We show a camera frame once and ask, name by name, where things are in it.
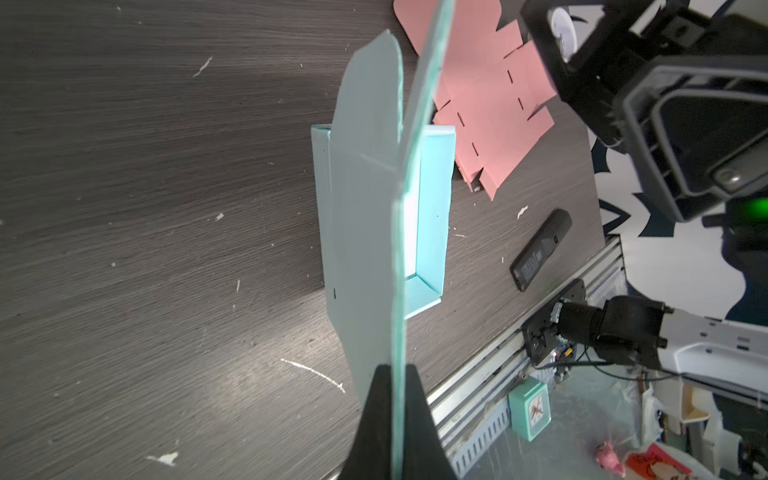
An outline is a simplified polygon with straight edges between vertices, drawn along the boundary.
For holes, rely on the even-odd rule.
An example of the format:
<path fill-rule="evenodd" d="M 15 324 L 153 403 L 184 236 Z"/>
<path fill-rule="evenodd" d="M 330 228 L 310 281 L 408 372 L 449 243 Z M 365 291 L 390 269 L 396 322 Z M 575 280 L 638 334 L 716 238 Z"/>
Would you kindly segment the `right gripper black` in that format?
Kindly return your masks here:
<path fill-rule="evenodd" d="M 554 10 L 595 6 L 602 16 L 569 60 L 564 60 L 550 19 Z M 658 56 L 680 55 L 701 37 L 708 17 L 687 1 L 527 1 L 521 17 L 560 99 L 603 144 L 627 146 L 613 103 L 620 90 Z"/>

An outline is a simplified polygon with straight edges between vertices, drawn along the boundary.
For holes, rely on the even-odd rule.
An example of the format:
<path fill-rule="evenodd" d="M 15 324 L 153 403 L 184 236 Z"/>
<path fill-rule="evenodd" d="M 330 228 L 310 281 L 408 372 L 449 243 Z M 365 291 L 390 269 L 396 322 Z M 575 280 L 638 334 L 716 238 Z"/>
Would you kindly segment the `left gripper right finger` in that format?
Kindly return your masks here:
<path fill-rule="evenodd" d="M 438 436 L 416 367 L 407 365 L 405 374 L 403 478 L 456 480 Z"/>

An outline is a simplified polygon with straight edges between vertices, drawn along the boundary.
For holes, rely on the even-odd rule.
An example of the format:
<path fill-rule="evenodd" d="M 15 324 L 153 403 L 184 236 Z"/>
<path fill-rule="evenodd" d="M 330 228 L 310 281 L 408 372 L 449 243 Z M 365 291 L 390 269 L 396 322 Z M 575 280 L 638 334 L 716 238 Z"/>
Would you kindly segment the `light blue paper box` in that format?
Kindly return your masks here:
<path fill-rule="evenodd" d="M 311 129 L 326 310 L 364 407 L 379 365 L 392 375 L 391 478 L 403 478 L 407 180 L 427 126 L 454 3 L 437 4 L 410 89 L 395 36 L 355 51 L 332 122 Z"/>

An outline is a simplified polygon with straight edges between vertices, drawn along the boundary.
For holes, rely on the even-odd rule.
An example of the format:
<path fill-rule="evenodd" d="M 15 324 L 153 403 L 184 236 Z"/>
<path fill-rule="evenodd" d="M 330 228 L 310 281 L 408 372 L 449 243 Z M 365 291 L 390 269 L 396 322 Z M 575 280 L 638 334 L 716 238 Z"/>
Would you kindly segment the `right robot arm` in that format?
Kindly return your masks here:
<path fill-rule="evenodd" d="M 767 404 L 767 5 L 602 1 L 565 55 L 553 20 L 521 15 L 560 99 L 628 158 L 648 218 L 637 296 L 561 304 L 551 327 L 611 364 Z"/>

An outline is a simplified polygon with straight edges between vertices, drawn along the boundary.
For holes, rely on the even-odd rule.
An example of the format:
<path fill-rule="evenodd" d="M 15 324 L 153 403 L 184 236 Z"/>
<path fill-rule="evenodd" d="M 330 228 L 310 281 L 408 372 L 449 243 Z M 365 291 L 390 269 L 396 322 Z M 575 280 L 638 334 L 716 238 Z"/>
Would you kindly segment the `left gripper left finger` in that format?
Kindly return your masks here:
<path fill-rule="evenodd" d="M 374 373 L 350 453 L 339 480 L 391 478 L 392 375 L 389 365 Z"/>

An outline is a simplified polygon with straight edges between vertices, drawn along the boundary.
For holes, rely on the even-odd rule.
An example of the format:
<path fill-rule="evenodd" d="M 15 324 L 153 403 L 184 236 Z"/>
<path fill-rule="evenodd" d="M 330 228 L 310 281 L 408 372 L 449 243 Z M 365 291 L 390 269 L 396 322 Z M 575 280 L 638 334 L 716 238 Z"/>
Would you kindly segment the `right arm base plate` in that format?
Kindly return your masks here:
<path fill-rule="evenodd" d="M 532 366 L 546 364 L 546 359 L 560 344 L 557 327 L 551 316 L 559 305 L 568 302 L 586 304 L 585 283 L 582 279 L 572 280 L 522 324 L 524 346 Z"/>

